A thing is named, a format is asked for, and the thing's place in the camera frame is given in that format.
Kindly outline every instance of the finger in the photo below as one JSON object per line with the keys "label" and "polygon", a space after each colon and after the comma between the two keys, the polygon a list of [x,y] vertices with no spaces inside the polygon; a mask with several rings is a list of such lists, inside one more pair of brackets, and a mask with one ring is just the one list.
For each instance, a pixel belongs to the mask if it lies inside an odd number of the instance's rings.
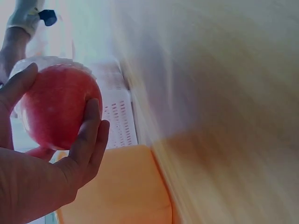
{"label": "finger", "polygon": [[95,150],[89,160],[85,176],[82,179],[80,187],[83,187],[85,184],[90,182],[97,174],[100,168],[100,164],[103,159],[105,149],[108,142],[110,123],[107,120],[101,122],[98,129],[97,141],[95,144]]}
{"label": "finger", "polygon": [[107,147],[109,136],[110,123],[107,120],[103,120],[98,128],[98,136],[95,144],[95,150],[89,160],[90,164],[99,167]]}
{"label": "finger", "polygon": [[26,152],[27,155],[40,158],[49,162],[55,151],[49,148],[37,147]]}
{"label": "finger", "polygon": [[79,130],[78,137],[69,153],[69,157],[79,166],[87,166],[93,154],[99,125],[99,101],[97,99],[91,99],[86,104],[83,123]]}
{"label": "finger", "polygon": [[30,89],[38,73],[37,64],[32,63],[26,69],[14,75],[0,90],[0,101],[11,112],[16,103]]}

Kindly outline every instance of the blue clip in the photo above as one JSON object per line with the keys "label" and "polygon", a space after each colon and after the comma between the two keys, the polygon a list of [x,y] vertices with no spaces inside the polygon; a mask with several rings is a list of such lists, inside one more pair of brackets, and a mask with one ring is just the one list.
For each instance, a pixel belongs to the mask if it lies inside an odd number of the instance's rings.
{"label": "blue clip", "polygon": [[45,22],[47,27],[54,25],[57,22],[57,17],[54,10],[43,10],[38,13],[41,20]]}

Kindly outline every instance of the apple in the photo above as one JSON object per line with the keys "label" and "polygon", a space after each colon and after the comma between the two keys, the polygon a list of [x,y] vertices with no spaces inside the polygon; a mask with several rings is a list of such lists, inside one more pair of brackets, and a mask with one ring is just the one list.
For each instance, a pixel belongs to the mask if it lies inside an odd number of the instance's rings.
{"label": "apple", "polygon": [[73,64],[44,68],[19,102],[25,130],[42,147],[69,150],[92,98],[99,100],[102,115],[100,89],[86,70]]}

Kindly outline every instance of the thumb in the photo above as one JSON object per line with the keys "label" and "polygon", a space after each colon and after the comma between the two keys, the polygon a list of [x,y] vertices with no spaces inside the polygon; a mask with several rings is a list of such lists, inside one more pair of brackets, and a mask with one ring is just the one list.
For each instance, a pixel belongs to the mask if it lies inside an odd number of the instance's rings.
{"label": "thumb", "polygon": [[37,64],[32,63],[14,75],[0,90],[0,101],[11,112],[16,103],[30,89],[38,73]]}

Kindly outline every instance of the fingernail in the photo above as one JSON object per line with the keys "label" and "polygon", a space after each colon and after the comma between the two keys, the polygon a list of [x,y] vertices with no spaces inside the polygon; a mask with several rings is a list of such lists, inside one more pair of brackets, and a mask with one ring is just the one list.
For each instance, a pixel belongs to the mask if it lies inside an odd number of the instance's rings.
{"label": "fingernail", "polygon": [[97,104],[97,106],[99,106],[99,100],[97,98],[93,98],[91,99],[93,104]]}
{"label": "fingernail", "polygon": [[37,66],[37,64],[36,63],[31,63],[30,65],[28,65],[28,67],[27,68],[25,68],[24,70],[30,70],[30,69],[32,69],[33,67],[36,67]]}

